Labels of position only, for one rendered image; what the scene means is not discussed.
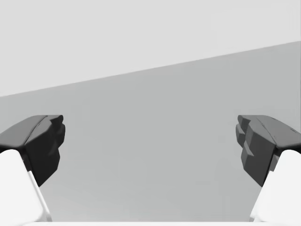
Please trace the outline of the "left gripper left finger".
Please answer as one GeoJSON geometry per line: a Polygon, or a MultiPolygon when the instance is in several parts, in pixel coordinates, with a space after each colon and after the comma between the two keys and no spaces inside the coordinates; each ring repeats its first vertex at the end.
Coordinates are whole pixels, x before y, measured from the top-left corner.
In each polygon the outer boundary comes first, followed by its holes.
{"type": "Polygon", "coordinates": [[[40,187],[58,169],[62,115],[34,115],[0,133],[0,223],[51,222],[40,187]]]}

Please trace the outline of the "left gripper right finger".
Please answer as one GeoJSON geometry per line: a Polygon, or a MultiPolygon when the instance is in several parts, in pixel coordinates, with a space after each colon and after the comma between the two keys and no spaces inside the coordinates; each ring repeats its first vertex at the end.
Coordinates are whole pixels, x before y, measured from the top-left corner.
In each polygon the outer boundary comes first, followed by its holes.
{"type": "Polygon", "coordinates": [[[261,187],[253,222],[301,223],[301,133],[266,115],[239,115],[244,171],[261,187]]]}

